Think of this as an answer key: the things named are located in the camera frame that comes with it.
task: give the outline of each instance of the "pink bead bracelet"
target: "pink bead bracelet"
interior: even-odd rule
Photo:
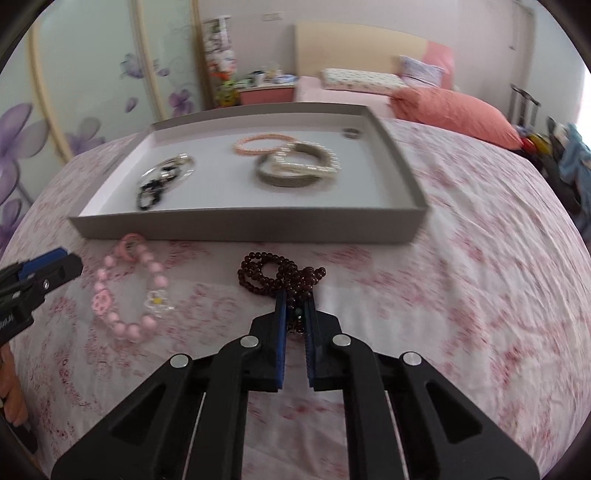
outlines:
[[[152,274],[151,285],[144,307],[147,312],[142,315],[139,323],[124,323],[113,305],[113,294],[106,282],[111,277],[110,270],[117,264],[118,259],[137,263],[141,262]],[[118,339],[127,339],[138,343],[154,334],[158,326],[157,319],[162,319],[167,312],[173,310],[168,302],[168,277],[163,274],[164,266],[156,262],[154,254],[145,244],[143,236],[137,233],[125,235],[115,247],[114,255],[107,255],[103,259],[103,268],[96,271],[95,296],[92,298],[92,310],[105,325],[113,330]]]
[[[253,135],[238,140],[234,143],[234,151],[239,155],[263,155],[266,153],[273,153],[279,150],[283,145],[278,145],[274,148],[245,148],[244,144],[255,140],[283,140],[284,142],[297,142],[294,137],[283,134],[260,134]]]

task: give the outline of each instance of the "window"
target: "window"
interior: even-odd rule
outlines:
[[[591,73],[585,71],[583,99],[577,129],[587,145],[591,145]]]

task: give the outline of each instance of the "gray box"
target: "gray box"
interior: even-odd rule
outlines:
[[[358,140],[342,135],[359,128]],[[256,157],[232,150],[238,138],[281,132],[333,150],[336,180],[288,189],[262,183]],[[135,204],[140,175],[185,152],[195,172],[152,210]],[[403,244],[428,206],[394,140],[365,106],[249,105],[187,115],[138,135],[74,204],[69,219],[86,238],[138,232],[153,240]]]

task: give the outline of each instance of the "nightstand drawer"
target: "nightstand drawer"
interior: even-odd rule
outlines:
[[[265,90],[253,90],[241,92],[240,102],[243,105],[254,105],[256,103],[286,103],[294,99],[294,88],[272,88]]]

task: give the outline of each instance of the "purple flower decal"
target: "purple flower decal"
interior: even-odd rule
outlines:
[[[125,102],[125,113],[129,113],[130,111],[132,111],[135,106],[138,104],[139,100],[137,97],[130,97],[127,99],[127,102]]]
[[[144,78],[144,72],[139,63],[138,57],[134,53],[126,53],[125,60],[121,62],[122,76],[132,77],[134,79]]]
[[[0,116],[0,204],[18,186],[21,170],[17,160],[37,155],[47,142],[47,121],[25,127],[32,111],[32,104],[19,103]]]
[[[173,118],[193,113],[193,102],[189,100],[191,92],[183,89],[180,93],[171,93],[168,103],[174,108]]]
[[[2,223],[0,223],[0,257],[4,255],[8,242],[17,230],[18,225],[21,223],[22,217],[19,218],[21,209],[21,199],[14,199],[6,202],[2,209]]]
[[[100,129],[100,120],[88,117],[78,125],[77,134],[66,134],[72,154],[80,155],[106,142],[105,137],[95,137]]]
[[[154,60],[153,68],[154,71],[160,75],[161,77],[166,77],[170,75],[170,69],[159,69],[158,68],[159,61],[158,59]],[[121,69],[123,73],[121,77],[131,77],[133,79],[142,79],[144,78],[144,71],[142,70],[141,63],[139,62],[139,58],[135,53],[126,53],[125,60],[121,62]]]

